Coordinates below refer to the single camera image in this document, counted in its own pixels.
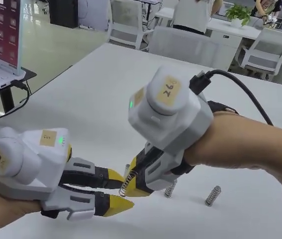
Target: metal spring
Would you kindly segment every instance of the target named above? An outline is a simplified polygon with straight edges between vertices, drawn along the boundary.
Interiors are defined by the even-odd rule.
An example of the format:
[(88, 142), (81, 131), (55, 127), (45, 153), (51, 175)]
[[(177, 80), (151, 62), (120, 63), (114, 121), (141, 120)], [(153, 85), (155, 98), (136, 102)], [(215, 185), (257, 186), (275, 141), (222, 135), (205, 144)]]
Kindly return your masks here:
[(214, 187), (214, 189), (211, 191), (211, 193), (208, 196), (208, 198), (205, 200), (206, 206), (211, 207), (212, 204), (215, 202), (216, 198), (219, 196), (220, 193), (221, 193), (220, 186)]
[(124, 178), (126, 178), (126, 176), (128, 175), (128, 173), (129, 173), (129, 168), (130, 168), (130, 165), (129, 165), (129, 164), (126, 164), (126, 165), (125, 165), (125, 170), (124, 170), (124, 175), (123, 175)]
[(119, 189), (119, 195), (121, 197), (125, 197), (125, 192), (127, 189), (127, 186), (129, 186), (130, 182), (132, 181), (133, 178), (135, 178), (137, 175), (137, 172), (135, 171), (130, 171), (129, 174), (126, 176), (124, 183), (122, 184), (121, 188)]
[(164, 196), (166, 198), (170, 198), (172, 196), (172, 193), (173, 193), (173, 191), (175, 189), (176, 184), (177, 184), (177, 179), (175, 179), (174, 183), (170, 187), (165, 189)]

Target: person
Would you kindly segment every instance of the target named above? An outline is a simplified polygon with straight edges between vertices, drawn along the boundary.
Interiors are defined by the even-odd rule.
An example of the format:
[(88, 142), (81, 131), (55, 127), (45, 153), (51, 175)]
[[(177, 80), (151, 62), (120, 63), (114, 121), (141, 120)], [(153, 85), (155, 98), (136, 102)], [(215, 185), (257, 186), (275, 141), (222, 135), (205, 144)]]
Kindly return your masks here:
[[(265, 170), (282, 184), (282, 129), (234, 113), (215, 113), (207, 132), (184, 156), (191, 165)], [(38, 211), (38, 202), (0, 197), (0, 228)]]
[(281, 11), (282, 0), (254, 0), (256, 5), (251, 11), (250, 16), (262, 18), (264, 22), (267, 21), (268, 15), (272, 15), (276, 19)]
[(222, 6), (222, 0), (179, 0), (175, 6), (173, 28), (204, 35), (210, 17)]

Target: white drawer unit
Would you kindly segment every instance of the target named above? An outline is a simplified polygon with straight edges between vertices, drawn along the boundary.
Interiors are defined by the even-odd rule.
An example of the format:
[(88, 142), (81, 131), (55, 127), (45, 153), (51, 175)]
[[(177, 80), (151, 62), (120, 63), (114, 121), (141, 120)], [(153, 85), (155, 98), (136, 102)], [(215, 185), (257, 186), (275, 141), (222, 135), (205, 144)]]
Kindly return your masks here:
[(242, 39), (241, 36), (234, 36), (217, 30), (213, 30), (211, 32), (210, 38), (221, 45), (234, 47), (236, 49), (239, 47)]
[(220, 44), (213, 67), (219, 70), (228, 71), (241, 43), (242, 37), (213, 30), (210, 38)]

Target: white shirt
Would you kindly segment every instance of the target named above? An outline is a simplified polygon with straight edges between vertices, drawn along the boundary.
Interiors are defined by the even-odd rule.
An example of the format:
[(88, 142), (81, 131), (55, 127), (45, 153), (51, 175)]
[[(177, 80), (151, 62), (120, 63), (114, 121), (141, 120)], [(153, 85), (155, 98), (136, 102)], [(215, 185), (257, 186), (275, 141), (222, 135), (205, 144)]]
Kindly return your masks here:
[(173, 24), (206, 32), (215, 0), (179, 0), (175, 6)]

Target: green plant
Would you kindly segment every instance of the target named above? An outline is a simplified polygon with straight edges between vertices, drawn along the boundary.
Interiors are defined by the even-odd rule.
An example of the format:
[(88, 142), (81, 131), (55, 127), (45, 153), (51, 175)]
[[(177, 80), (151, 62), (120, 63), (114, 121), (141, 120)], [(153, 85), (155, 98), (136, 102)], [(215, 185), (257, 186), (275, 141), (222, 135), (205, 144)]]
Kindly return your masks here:
[(234, 4), (230, 9), (226, 11), (226, 17), (229, 20), (233, 19), (240, 19), (242, 20), (241, 25), (246, 25), (249, 20), (250, 20), (250, 13), (251, 13), (251, 8), (248, 8), (246, 6), (241, 6), (238, 4)]

